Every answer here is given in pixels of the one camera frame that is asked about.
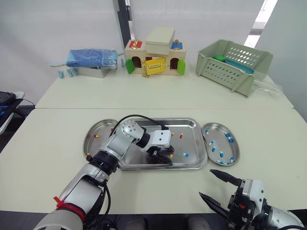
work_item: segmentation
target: plastic bag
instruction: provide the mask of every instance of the plastic bag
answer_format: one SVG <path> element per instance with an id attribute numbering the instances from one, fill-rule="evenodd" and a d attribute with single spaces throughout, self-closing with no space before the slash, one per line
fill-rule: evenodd
<path id="1" fill-rule="evenodd" d="M 66 65 L 72 68 L 117 68 L 117 52 L 111 49 L 70 50 Z"/>
<path id="2" fill-rule="evenodd" d="M 267 81 L 254 81 L 254 89 L 269 93 L 271 96 L 280 96 L 283 94 L 283 87 Z"/>

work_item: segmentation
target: yellow door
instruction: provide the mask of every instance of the yellow door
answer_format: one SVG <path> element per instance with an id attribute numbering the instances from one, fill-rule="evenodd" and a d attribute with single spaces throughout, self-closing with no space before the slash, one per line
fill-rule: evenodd
<path id="1" fill-rule="evenodd" d="M 165 57 L 148 60 L 145 62 L 146 74 L 152 75 L 165 71 Z"/>

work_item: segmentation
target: green lid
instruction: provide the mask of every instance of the green lid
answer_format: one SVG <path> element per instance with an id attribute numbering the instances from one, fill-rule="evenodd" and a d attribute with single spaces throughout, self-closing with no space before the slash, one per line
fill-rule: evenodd
<path id="1" fill-rule="evenodd" d="M 216 55 L 214 56 L 214 59 L 218 60 L 218 61 L 222 61 L 225 62 L 226 58 L 223 55 Z"/>

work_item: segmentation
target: red band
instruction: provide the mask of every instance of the red band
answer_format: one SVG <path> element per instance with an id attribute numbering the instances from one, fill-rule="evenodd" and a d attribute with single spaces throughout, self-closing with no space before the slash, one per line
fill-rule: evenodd
<path id="1" fill-rule="evenodd" d="M 84 222 L 85 214 L 80 208 L 78 208 L 74 205 L 67 204 L 67 203 L 64 203 L 61 206 L 61 208 L 67 208 L 67 209 L 73 211 L 74 213 L 76 213 L 81 218 L 82 223 Z"/>
<path id="2" fill-rule="evenodd" d="M 55 201 L 57 202 L 57 210 L 59 208 L 67 208 L 67 209 L 71 210 L 72 212 L 76 213 L 81 218 L 82 222 L 84 222 L 85 214 L 84 214 L 84 212 L 81 208 L 76 207 L 74 205 L 70 205 L 68 203 L 64 203 L 64 201 L 61 201 L 56 196 L 53 199 L 55 199 Z"/>

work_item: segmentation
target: green plastic basket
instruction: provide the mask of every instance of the green plastic basket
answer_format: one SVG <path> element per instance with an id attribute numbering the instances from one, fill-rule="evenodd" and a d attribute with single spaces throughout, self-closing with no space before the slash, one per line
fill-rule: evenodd
<path id="1" fill-rule="evenodd" d="M 228 60 L 253 69 L 254 72 L 246 74 L 241 69 L 214 59 L 216 55 L 223 55 Z M 196 73 L 230 88 L 232 92 L 249 96 L 254 80 L 262 81 L 265 78 L 272 59 L 270 52 L 219 40 L 198 52 Z"/>

